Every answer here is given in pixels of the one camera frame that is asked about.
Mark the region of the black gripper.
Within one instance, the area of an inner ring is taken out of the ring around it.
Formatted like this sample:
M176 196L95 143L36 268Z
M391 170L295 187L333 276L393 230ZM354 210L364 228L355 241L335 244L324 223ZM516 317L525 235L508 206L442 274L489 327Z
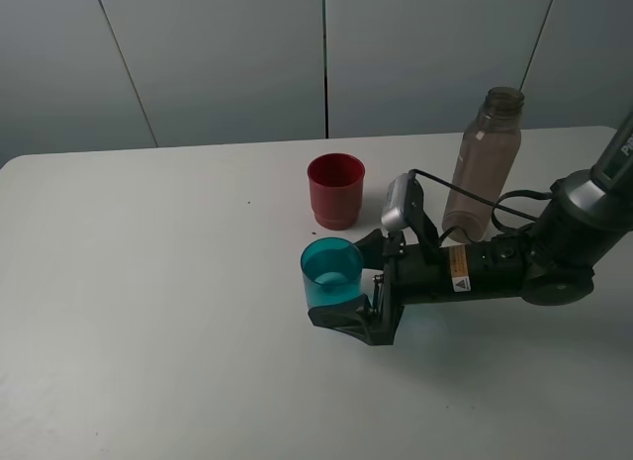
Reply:
M419 244L407 245L402 231L372 230L354 243L363 268L381 273L372 298L308 309L312 324L349 335L369 346L393 345L409 305L466 302L488 297L488 245L440 247L429 260Z

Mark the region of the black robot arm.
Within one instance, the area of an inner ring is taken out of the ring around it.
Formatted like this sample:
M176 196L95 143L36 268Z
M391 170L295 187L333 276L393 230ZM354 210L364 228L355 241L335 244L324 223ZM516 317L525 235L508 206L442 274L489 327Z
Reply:
M303 252L308 316L366 344L393 343L408 305L521 298L576 302L594 265L632 229L632 123L625 120L590 169L556 181L545 209L488 241L446 245L423 209L421 171L390 186L379 229L357 242L327 237Z

